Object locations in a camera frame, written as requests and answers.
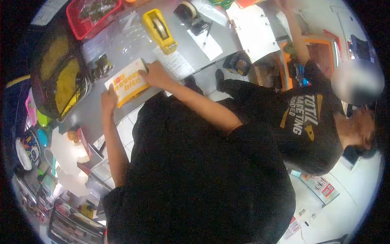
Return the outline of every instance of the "fried food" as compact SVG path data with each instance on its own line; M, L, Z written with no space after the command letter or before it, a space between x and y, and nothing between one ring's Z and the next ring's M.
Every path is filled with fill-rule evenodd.
M66 36L59 36L49 47L49 51L43 56L41 64L42 81L47 81L53 75L57 61L65 56L69 43Z
M77 94L74 95L74 92L76 91L76 76L79 70L80 67L78 65L77 59L75 58L68 63L68 65L61 71L60 75L58 76L55 102L60 114L65 108L69 110L76 103L78 96L80 96L79 92L78 96Z
M77 132L76 131L68 131L68 138L69 140L73 141L75 144L78 143L80 141L80 138L78 137L77 135Z

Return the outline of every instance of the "tape roll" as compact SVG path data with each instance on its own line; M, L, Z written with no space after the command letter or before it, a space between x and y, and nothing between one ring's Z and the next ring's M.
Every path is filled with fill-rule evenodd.
M162 39L167 39L168 34L167 34L167 30L165 29L164 23L157 18L152 19L152 22L157 32L160 34L160 37Z
M194 19L197 15L197 11L194 5L187 1L182 1L181 4L185 5L191 11L191 19Z

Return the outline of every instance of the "plastic lid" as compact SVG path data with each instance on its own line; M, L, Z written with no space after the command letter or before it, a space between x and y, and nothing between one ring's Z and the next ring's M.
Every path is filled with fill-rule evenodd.
M42 127L46 127L50 122L49 117L43 115L39 110L37 110L37 117L38 117L38 122Z
M39 129L38 131L37 131L37 137L38 137L38 141L39 141L39 143L42 145L42 146L44 146L44 147L47 147L48 146L48 138L47 138L47 136L46 136L46 134L45 134L45 132L43 131L43 130L41 130L41 129Z
M31 161L22 143L20 142L20 139L16 140L15 146L16 146L16 152L18 154L20 164L23 166L25 170L31 170L32 169Z

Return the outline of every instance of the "black t-shirt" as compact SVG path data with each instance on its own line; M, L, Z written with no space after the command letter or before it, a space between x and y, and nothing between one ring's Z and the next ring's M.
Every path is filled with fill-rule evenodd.
M128 184L103 200L109 243L276 243L295 192L269 130L229 137L162 94L134 126Z
M274 125L286 165L312 175L323 175L333 168L344 151L334 120L334 114L344 112L330 80L314 61L306 63L304 76L312 86L281 95Z

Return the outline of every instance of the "white tile floor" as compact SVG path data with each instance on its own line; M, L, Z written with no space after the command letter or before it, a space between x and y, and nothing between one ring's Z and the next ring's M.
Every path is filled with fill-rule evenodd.
M225 79L235 79L235 80L243 80L249 82L247 77L243 77L239 74L232 74L227 69L222 67L224 60L194 74L194 78L196 80L197 85L203 90L205 96L213 101L220 101L230 97L226 93L222 93L216 90L216 80L215 80L215 71L217 69L221 69L225 76ZM127 157L129 161L131 161L131 151L133 150L134 140L133 140L133 127L135 122L137 121L138 112L142 108L143 105L135 109L133 112L128 114L119 124L117 124L117 129L119 132L119 136L121 138L122 144L125 148ZM99 138L98 141L94 143L97 149L100 148L102 143L104 142L104 136ZM109 172L110 167L108 165L107 159L107 150L103 151L103 155L105 156L105 160L102 162L102 167L99 167L99 173L101 174L102 180L105 183L114 188L114 181L112 180L111 174Z

